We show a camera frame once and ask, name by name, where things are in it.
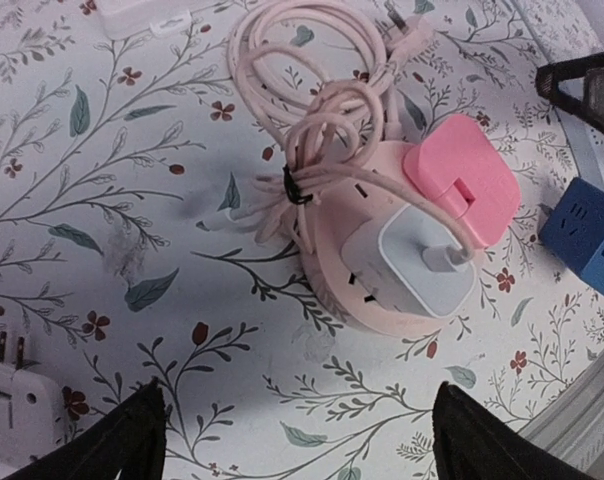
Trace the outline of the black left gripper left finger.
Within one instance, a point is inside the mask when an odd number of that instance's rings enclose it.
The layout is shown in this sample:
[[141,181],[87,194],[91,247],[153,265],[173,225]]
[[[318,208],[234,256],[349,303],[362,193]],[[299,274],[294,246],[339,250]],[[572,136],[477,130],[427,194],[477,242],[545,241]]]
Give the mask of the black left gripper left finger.
[[7,478],[161,479],[166,423],[163,391],[154,378],[82,435]]

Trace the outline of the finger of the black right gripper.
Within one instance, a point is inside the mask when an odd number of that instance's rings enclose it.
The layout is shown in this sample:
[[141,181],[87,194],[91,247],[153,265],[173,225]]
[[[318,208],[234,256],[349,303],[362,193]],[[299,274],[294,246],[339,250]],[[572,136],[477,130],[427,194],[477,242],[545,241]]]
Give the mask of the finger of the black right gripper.
[[539,96],[604,135],[604,51],[539,67]]

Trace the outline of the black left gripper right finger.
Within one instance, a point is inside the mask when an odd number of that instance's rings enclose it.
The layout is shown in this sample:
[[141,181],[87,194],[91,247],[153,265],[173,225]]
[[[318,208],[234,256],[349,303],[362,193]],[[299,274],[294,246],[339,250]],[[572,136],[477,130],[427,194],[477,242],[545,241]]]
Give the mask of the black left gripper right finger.
[[458,386],[440,385],[432,410],[440,479],[588,479],[518,435]]

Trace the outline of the white square plug adapter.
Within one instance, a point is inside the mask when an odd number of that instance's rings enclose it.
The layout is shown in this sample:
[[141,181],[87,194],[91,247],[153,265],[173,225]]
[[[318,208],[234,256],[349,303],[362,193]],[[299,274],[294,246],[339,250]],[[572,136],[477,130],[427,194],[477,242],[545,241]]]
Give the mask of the white square plug adapter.
[[54,451],[64,440],[61,388],[25,368],[25,340],[9,358],[7,333],[0,333],[0,463],[21,469]]

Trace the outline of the dark blue cube socket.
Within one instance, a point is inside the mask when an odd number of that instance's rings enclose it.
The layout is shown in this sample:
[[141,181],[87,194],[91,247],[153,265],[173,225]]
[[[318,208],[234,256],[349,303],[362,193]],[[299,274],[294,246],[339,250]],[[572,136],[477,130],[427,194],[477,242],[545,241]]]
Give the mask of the dark blue cube socket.
[[571,272],[604,296],[604,191],[574,178],[539,236]]

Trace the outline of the pink square plug adapter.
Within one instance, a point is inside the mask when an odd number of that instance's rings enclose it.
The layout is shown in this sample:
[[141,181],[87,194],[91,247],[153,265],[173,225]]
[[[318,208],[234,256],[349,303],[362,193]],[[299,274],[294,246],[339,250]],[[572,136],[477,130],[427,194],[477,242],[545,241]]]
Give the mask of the pink square plug adapter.
[[402,160],[405,176],[427,200],[457,220],[474,245],[496,245],[518,211],[521,190],[476,121],[448,117]]

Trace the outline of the small white usb charger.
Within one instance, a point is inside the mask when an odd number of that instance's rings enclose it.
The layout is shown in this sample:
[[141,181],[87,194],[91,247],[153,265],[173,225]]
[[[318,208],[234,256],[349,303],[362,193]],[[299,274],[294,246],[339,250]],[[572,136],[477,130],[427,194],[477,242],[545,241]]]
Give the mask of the small white usb charger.
[[406,205],[360,225],[342,244],[341,259],[383,309],[444,318],[475,281],[475,266],[454,258],[457,247],[440,222]]

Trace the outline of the pink round power strip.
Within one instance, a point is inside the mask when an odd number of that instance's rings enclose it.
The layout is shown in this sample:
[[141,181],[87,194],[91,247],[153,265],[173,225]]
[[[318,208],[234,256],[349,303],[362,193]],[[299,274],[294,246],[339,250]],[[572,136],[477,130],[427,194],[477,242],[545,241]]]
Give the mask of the pink round power strip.
[[458,248],[439,220],[386,190],[344,178],[307,215],[315,252],[302,265],[326,309],[376,332],[416,338],[465,305],[476,265],[445,264]]

